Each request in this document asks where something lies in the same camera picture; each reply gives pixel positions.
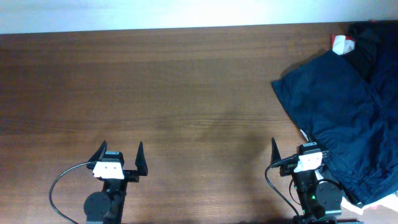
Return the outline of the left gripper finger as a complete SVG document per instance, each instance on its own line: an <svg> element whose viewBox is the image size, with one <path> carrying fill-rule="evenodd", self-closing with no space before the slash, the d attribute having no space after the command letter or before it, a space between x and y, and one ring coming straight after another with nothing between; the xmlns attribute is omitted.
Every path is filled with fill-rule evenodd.
<svg viewBox="0 0 398 224"><path fill-rule="evenodd" d="M107 151L107 142L103 141L99 149L90 157L88 162L96 162L103 157L103 154Z"/></svg>
<svg viewBox="0 0 398 224"><path fill-rule="evenodd" d="M144 146L143 142L139 143L139 147L137 150L135 165L137 167L137 173L139 176L147 176L148 175L148 167L144 155Z"/></svg>

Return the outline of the navy blue shorts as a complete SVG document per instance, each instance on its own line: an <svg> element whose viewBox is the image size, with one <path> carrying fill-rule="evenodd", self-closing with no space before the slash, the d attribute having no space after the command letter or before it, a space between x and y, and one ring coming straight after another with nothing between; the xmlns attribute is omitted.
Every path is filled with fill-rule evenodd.
<svg viewBox="0 0 398 224"><path fill-rule="evenodd" d="M328 150L326 168L361 203L397 190L397 52L368 77L329 51L272 82L296 126Z"/></svg>

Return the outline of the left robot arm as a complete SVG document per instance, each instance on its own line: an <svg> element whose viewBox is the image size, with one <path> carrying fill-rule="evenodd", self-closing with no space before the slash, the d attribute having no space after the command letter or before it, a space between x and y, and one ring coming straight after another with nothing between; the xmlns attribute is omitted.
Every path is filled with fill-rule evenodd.
<svg viewBox="0 0 398 224"><path fill-rule="evenodd" d="M84 213L87 223L117 224L122 222L127 185L139 182L140 177L148 175L143 143L139 144L135 170L123 168L124 157L119 151L109 151L106 141L90 157L86 167L94 178L103 182L103 188L87 197Z"/></svg>

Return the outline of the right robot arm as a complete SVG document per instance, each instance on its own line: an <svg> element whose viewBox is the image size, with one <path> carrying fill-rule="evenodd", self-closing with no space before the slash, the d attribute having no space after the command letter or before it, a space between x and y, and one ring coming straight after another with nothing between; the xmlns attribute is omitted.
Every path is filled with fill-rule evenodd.
<svg viewBox="0 0 398 224"><path fill-rule="evenodd" d="M316 171L325 164L328 151L322 150L317 142L308 142L298 147L298 153L281 158L277 143L271 139L272 154L270 166L264 176L270 187L295 212L292 223L337 223L336 217L341 215L341 201L343 199L342 186L331 179L319 179ZM271 183L267 173L269 169L279 169L282 177L291 176L289 187L293 187L298 195L302 214L294 208Z"/></svg>

